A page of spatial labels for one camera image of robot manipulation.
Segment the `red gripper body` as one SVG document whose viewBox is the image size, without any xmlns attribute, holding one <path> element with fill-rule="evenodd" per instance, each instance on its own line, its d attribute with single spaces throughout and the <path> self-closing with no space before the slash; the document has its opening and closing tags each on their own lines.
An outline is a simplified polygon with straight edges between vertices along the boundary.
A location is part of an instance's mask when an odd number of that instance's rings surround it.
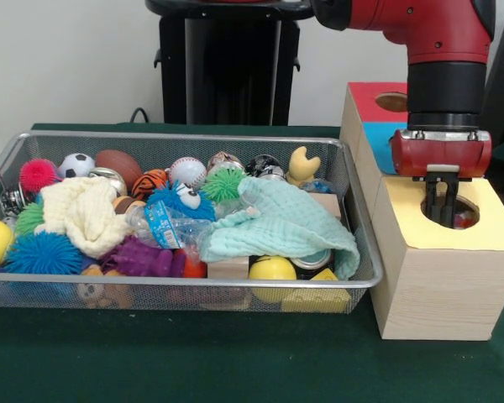
<svg viewBox="0 0 504 403">
<path fill-rule="evenodd" d="M 492 154 L 486 131 L 426 131 L 398 129 L 391 155 L 398 175 L 424 177 L 432 172 L 452 172 L 460 179 L 482 177 Z"/>
</svg>

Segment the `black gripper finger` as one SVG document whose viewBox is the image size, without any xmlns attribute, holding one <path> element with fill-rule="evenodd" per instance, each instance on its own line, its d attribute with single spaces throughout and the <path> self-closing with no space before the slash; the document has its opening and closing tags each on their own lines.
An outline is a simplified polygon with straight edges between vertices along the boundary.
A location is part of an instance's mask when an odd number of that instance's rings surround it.
<svg viewBox="0 0 504 403">
<path fill-rule="evenodd" d="M 444 196 L 444 226 L 453 228 L 459 181 L 457 179 L 448 179 L 446 184 L 447 189 Z"/>
<path fill-rule="evenodd" d="M 438 181 L 435 178 L 425 179 L 426 196 L 424 200 L 425 216 L 433 222 L 442 222 L 442 205 L 438 202 Z"/>
</svg>

